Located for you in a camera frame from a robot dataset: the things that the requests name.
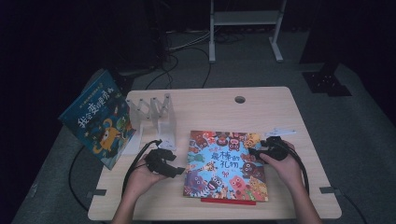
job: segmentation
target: human hand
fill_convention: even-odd
[[[154,174],[149,170],[144,160],[146,157],[147,154],[143,155],[142,159],[131,172],[124,195],[132,194],[137,199],[146,193],[151,186],[166,178],[164,175]]]
[[[285,143],[288,144],[289,147],[294,148],[292,144],[286,141]],[[277,161],[263,153],[260,154],[260,157],[274,167],[280,179],[289,189],[303,185],[300,166],[290,154],[283,161]]]

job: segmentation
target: gray floor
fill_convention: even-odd
[[[285,61],[277,63],[268,43],[269,33],[244,35],[231,45],[217,45],[217,61],[211,64],[205,88],[286,86],[290,88],[307,130],[331,184],[356,204],[368,223],[396,220],[396,130],[359,77],[340,65],[335,75],[352,96],[329,97],[311,93],[302,72],[317,71],[321,64],[299,64],[308,33],[281,33],[278,44]],[[196,35],[169,35],[172,46],[186,43]],[[207,44],[195,45],[207,51]],[[201,88],[209,71],[206,56],[197,49],[173,54],[177,67],[169,77],[156,79],[149,89]],[[175,64],[174,58],[164,65]],[[139,77],[133,90],[144,90],[162,70]],[[63,128],[13,223],[95,223],[77,203],[68,186],[68,175],[81,143]],[[96,187],[101,162],[87,150],[78,155],[71,171],[77,197],[89,207],[87,193]],[[337,197],[343,215],[326,223],[362,223],[344,196]],[[294,223],[282,220],[278,223]]]

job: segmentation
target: colorful book cover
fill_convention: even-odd
[[[183,195],[267,202],[263,164],[248,148],[259,148],[257,133],[191,131]]]
[[[134,135],[129,106],[107,70],[59,120],[111,170]]]

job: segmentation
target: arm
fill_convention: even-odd
[[[283,161],[274,160],[263,153],[260,154],[260,157],[276,169],[280,179],[289,189],[298,222],[322,223],[315,206],[305,190],[300,166],[297,161],[291,155],[288,155]]]
[[[144,161],[146,156],[144,155],[143,159],[137,163],[135,170],[129,176],[128,184],[112,223],[131,223],[134,217],[134,207],[139,197],[155,183],[166,178],[164,175],[157,175],[149,170]]]

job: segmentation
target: dark background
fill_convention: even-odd
[[[12,220],[46,159],[62,128],[58,116],[96,70],[155,67],[163,59],[163,31],[208,29],[207,0],[159,1],[160,19],[150,1],[110,2],[0,3],[2,223]],[[217,10],[278,7],[216,2]],[[282,30],[311,29],[301,62],[324,63],[335,54],[396,123],[394,8],[386,0],[289,1]]]

